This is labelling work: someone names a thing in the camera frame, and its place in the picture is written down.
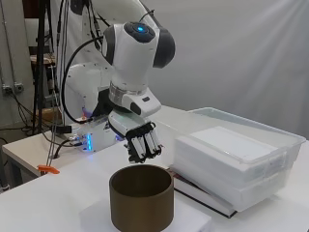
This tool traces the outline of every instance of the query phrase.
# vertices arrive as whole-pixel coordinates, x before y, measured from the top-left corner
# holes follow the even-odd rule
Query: white table
[[[177,113],[180,112],[183,111],[163,105],[156,114],[151,116],[151,118],[153,120],[164,120],[164,118],[170,119],[172,116],[177,115]],[[38,165],[46,163],[49,145],[50,143],[42,136],[42,134],[38,134],[3,146],[3,152],[8,156],[9,167],[13,176],[12,182],[10,183],[12,187],[22,184],[20,169],[33,178],[41,176],[41,173],[38,170]],[[63,147],[60,152],[60,157],[52,162],[52,166],[61,168],[87,156],[89,156],[89,154],[81,153],[77,148]]]
[[[211,216],[215,232],[306,232],[309,229],[308,152],[309,142],[306,142],[284,189],[231,219],[185,196],[176,193],[176,197]],[[150,163],[161,165],[160,159]],[[126,149],[123,144],[117,144],[61,167],[59,175],[48,174],[1,194],[1,229],[6,232],[80,231],[85,210],[102,199],[108,202],[108,179],[126,165]]]

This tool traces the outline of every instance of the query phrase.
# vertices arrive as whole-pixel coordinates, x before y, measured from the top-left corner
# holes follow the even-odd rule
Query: cylindrical container
[[[109,181],[112,222],[122,232],[159,232],[174,217],[173,177],[152,165],[129,166]]]

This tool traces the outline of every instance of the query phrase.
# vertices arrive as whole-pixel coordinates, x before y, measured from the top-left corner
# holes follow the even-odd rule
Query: clear plastic container
[[[238,211],[284,187],[306,140],[214,108],[159,123],[170,134],[163,160]]]

